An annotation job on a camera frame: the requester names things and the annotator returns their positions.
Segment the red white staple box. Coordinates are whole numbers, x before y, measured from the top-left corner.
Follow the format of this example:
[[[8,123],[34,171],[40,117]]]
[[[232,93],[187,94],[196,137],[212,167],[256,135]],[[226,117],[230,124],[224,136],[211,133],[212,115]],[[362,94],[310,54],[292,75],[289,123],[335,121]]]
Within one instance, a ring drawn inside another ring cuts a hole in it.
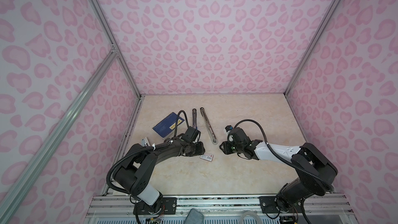
[[[214,155],[205,152],[204,154],[200,155],[200,159],[208,161],[208,162],[212,162],[214,159]]]

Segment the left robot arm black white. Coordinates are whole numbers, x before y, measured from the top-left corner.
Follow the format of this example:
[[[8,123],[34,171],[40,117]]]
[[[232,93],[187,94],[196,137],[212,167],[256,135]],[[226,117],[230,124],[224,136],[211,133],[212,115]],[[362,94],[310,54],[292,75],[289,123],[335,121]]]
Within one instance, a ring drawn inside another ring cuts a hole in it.
[[[106,183],[114,191],[159,209],[163,196],[149,184],[155,166],[170,158],[195,157],[204,153],[202,142],[188,142],[179,137],[166,139],[165,142],[152,146],[135,144],[109,169]]]

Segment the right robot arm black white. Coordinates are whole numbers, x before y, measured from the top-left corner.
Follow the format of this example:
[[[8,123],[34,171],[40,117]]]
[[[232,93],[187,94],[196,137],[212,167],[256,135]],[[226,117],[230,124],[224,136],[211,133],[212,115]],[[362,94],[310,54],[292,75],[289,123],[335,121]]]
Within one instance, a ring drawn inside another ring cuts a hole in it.
[[[226,126],[224,132],[227,140],[219,146],[224,154],[235,153],[248,160],[279,162],[295,169],[297,178],[281,188],[271,202],[272,208],[286,213],[302,199],[334,191],[332,183],[338,170],[313,144],[283,146],[251,140],[242,128],[231,125]]]

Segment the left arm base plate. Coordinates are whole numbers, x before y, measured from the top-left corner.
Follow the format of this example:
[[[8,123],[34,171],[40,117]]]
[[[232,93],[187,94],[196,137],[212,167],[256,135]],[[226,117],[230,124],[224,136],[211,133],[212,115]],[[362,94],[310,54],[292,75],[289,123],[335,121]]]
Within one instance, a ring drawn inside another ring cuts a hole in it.
[[[177,198],[160,197],[153,205],[139,201],[134,205],[133,213],[136,215],[174,215],[176,214]]]

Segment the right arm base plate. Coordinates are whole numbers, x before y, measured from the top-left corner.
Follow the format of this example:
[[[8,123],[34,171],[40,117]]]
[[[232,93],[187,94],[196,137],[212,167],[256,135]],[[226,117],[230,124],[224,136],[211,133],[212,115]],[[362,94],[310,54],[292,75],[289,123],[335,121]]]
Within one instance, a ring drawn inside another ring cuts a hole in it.
[[[268,215],[288,213],[294,209],[301,213],[301,204],[306,200],[306,198],[301,198],[294,203],[288,203],[284,199],[275,196],[260,196],[258,199],[262,213]]]

